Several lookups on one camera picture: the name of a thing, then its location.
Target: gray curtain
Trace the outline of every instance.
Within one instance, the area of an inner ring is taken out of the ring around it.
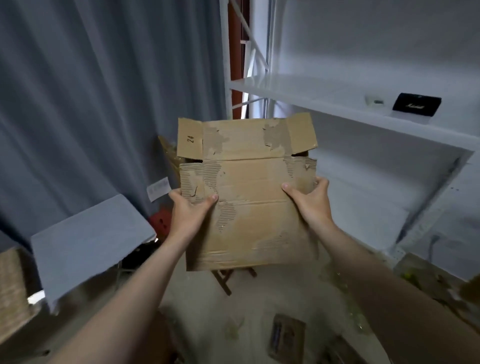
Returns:
[[[156,136],[226,117],[218,0],[2,0],[0,83],[0,249],[118,193],[151,215]]]

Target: flattened cardboard box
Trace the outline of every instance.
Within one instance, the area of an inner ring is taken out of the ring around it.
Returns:
[[[312,191],[317,162],[305,152],[316,147],[309,113],[286,119],[179,119],[177,155],[199,160],[180,165],[182,195],[198,204],[218,194],[187,249],[187,269],[317,259],[317,240],[281,189],[288,182]]]

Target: wooden stool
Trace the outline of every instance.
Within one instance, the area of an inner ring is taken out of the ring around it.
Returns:
[[[255,272],[255,270],[252,267],[243,268],[243,269],[247,270],[252,277],[255,278],[257,276],[257,272]],[[214,277],[218,281],[218,284],[220,284],[220,286],[223,288],[223,290],[225,291],[225,293],[228,296],[230,296],[232,294],[232,291],[227,286],[227,281],[230,278],[230,276],[232,275],[232,273],[233,273],[233,269],[220,270],[220,271],[212,270],[212,274],[214,275]]]

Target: person's right arm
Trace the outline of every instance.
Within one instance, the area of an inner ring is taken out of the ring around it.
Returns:
[[[318,235],[393,363],[480,363],[480,336],[337,227],[328,180],[317,182],[307,195],[287,183],[282,189]]]

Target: white floor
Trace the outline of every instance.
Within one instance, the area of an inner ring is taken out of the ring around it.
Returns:
[[[266,348],[273,317],[283,313],[307,324],[304,363],[315,363],[325,343],[341,333],[368,363],[389,364],[377,338],[358,333],[343,294],[325,281],[327,261],[323,251],[321,260],[314,263],[256,267],[256,278],[247,271],[235,271],[228,281],[233,292],[229,297],[211,272],[186,272],[182,257],[160,307],[180,339],[188,363],[276,363],[267,356]],[[71,292],[67,308],[59,316],[41,313],[8,348],[0,347],[0,357],[57,350],[112,296],[111,278],[110,283],[105,277],[95,278],[103,284],[102,289],[100,284],[88,282],[89,289],[79,287]],[[19,363],[43,364],[47,360],[25,358]]]

